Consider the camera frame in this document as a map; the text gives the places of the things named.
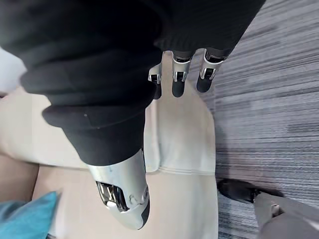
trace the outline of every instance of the teal cushion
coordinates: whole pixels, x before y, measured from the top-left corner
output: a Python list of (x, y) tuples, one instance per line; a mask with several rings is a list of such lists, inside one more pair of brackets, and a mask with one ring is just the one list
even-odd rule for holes
[(56, 192), (51, 192), (29, 203), (0, 203), (0, 239), (45, 239), (56, 200)]

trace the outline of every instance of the silver metal joint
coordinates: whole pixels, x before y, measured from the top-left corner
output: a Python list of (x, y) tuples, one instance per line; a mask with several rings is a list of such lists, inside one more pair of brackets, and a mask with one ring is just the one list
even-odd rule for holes
[(149, 81), (152, 81), (158, 85), (161, 83), (161, 63), (150, 69)]
[(174, 56), (174, 53), (172, 54), (172, 56), (173, 56), (173, 61), (172, 61), (173, 80), (175, 82), (177, 81), (185, 82), (189, 72), (191, 58), (187, 58), (187, 59), (178, 58)]
[(143, 150), (117, 164), (88, 168), (111, 214), (124, 226), (141, 229), (150, 212)]
[(214, 56), (207, 55), (207, 50), (205, 49), (202, 62), (200, 64), (199, 75), (201, 79), (205, 79), (206, 77), (212, 80), (224, 61), (225, 59), (218, 59)]

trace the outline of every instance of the gray carpet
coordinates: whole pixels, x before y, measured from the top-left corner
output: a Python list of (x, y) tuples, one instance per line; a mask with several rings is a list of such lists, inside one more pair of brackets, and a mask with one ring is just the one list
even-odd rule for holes
[[(217, 178), (319, 207), (319, 1), (268, 0), (214, 82), (201, 97), (215, 118)], [(253, 207), (219, 196), (219, 231), (256, 238)]]

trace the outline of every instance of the person's leg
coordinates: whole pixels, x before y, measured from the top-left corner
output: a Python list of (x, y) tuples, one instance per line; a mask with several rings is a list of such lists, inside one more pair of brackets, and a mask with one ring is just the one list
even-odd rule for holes
[(254, 198), (258, 239), (319, 238), (319, 210), (306, 204), (260, 193)]
[(218, 183), (218, 190), (230, 199), (254, 203), (259, 239), (319, 238), (317, 208), (239, 180), (224, 179)]

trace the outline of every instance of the white wall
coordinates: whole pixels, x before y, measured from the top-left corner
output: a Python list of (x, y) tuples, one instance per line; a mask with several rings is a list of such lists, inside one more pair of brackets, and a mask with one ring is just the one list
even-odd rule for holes
[(0, 48), (0, 92), (9, 93), (19, 85), (25, 72), (22, 61)]

